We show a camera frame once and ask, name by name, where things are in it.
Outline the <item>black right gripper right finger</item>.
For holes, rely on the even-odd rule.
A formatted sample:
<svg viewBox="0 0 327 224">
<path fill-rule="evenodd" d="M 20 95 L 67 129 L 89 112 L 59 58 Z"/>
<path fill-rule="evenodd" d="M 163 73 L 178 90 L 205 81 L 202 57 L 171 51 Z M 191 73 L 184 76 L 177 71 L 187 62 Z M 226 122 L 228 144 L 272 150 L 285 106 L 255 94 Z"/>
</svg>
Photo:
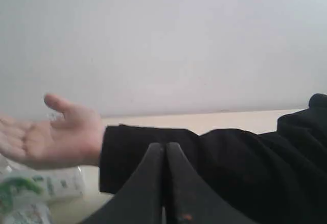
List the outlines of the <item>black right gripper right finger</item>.
<svg viewBox="0 0 327 224">
<path fill-rule="evenodd" d="M 177 143 L 166 145 L 171 174 L 171 199 L 166 223 L 252 223 L 199 176 Z"/>
</svg>

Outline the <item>black sleeved forearm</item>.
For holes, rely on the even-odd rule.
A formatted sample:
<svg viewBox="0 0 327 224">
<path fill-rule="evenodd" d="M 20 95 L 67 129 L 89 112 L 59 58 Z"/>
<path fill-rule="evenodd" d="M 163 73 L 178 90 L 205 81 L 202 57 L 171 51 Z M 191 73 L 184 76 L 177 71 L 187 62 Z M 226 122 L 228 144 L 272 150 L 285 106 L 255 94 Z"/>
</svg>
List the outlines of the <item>black sleeved forearm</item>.
<svg viewBox="0 0 327 224">
<path fill-rule="evenodd" d="M 204 181 L 261 223 L 326 223 L 326 95 L 280 117 L 274 132 L 108 126 L 100 191 L 117 193 L 151 143 L 178 143 Z"/>
</svg>

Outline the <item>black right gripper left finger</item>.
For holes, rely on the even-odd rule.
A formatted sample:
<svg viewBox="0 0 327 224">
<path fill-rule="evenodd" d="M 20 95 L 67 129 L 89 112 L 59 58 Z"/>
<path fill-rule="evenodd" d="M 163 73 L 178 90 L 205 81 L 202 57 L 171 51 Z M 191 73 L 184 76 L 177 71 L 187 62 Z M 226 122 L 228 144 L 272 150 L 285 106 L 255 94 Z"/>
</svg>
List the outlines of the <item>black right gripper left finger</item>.
<svg viewBox="0 0 327 224">
<path fill-rule="evenodd" d="M 150 144 L 140 164 L 118 193 L 82 223 L 161 223 L 163 161 L 162 146 Z"/>
</svg>

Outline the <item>person's open bare hand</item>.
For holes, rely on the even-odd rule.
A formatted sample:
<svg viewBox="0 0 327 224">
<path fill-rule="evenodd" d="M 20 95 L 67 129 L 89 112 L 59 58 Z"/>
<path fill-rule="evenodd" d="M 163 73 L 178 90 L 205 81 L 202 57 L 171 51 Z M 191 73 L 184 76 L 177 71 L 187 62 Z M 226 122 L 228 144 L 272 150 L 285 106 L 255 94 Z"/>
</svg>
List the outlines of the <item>person's open bare hand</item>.
<svg viewBox="0 0 327 224">
<path fill-rule="evenodd" d="M 53 94 L 44 102 L 60 116 L 44 121 L 1 116 L 1 155 L 33 169 L 98 165 L 105 133 L 100 115 Z"/>
</svg>

